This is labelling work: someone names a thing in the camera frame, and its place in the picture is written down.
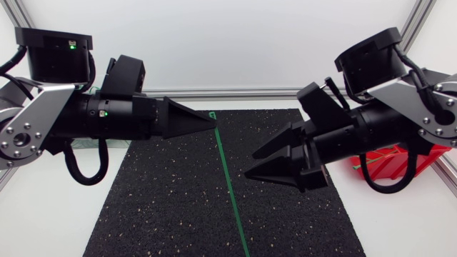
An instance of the white wall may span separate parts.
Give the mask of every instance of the white wall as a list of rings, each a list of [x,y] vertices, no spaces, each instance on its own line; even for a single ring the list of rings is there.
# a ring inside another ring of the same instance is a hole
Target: white wall
[[[23,0],[39,29],[94,36],[143,59],[145,89],[303,87],[333,76],[348,47],[405,23],[415,0]]]
[[[457,1],[438,0],[408,52],[419,66],[457,73]]]

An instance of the red object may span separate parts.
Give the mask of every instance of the red object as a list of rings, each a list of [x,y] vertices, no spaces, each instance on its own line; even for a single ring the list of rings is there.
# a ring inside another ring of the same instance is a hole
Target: red object
[[[451,147],[433,146],[428,156],[419,155],[417,158],[416,176],[419,175],[425,168],[430,166],[443,153],[450,151]],[[354,169],[363,178],[362,168],[358,156],[349,158],[354,165]],[[378,178],[396,179],[404,176],[408,165],[408,151],[398,146],[392,148],[383,148],[376,151],[366,153],[368,172],[372,180]]]

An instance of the speckled black mat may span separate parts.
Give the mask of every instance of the speckled black mat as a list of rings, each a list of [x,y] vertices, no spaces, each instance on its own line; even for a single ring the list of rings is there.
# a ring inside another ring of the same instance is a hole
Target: speckled black mat
[[[251,256],[365,256],[333,185],[299,193],[243,177],[298,110],[216,115]],[[133,142],[84,254],[157,255],[245,256],[213,130]]]

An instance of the bolt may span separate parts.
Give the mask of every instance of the bolt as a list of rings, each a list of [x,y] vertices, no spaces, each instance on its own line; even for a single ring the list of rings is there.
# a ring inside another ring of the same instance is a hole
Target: bolt
[[[443,85],[441,85],[441,84],[436,84],[435,90],[436,90],[436,91],[442,91],[442,90],[443,90]]]
[[[454,105],[454,100],[453,99],[448,99],[447,102],[446,102],[446,105],[451,107]]]

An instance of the green line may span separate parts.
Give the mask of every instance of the green line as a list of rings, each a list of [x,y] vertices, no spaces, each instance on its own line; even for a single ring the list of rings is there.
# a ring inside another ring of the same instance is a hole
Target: green line
[[[213,111],[209,113],[209,116],[213,119],[216,119],[216,113]],[[229,168],[227,168],[226,157],[224,154],[224,150],[222,149],[221,136],[219,135],[219,130],[217,127],[214,129],[214,133],[216,134],[216,140],[217,140],[217,145],[219,147],[219,153],[221,153],[222,166],[224,168],[224,173],[226,174],[226,181],[227,181],[228,191],[230,192],[231,205],[233,206],[233,211],[235,212],[236,224],[238,225],[238,230],[240,232],[240,237],[241,237],[241,242],[243,243],[244,253],[246,254],[246,257],[250,257],[249,250],[248,250],[248,244],[246,243],[246,238],[244,237],[243,226],[241,225],[240,215],[238,214],[238,207],[236,207],[235,195],[233,194],[233,188],[231,187]]]

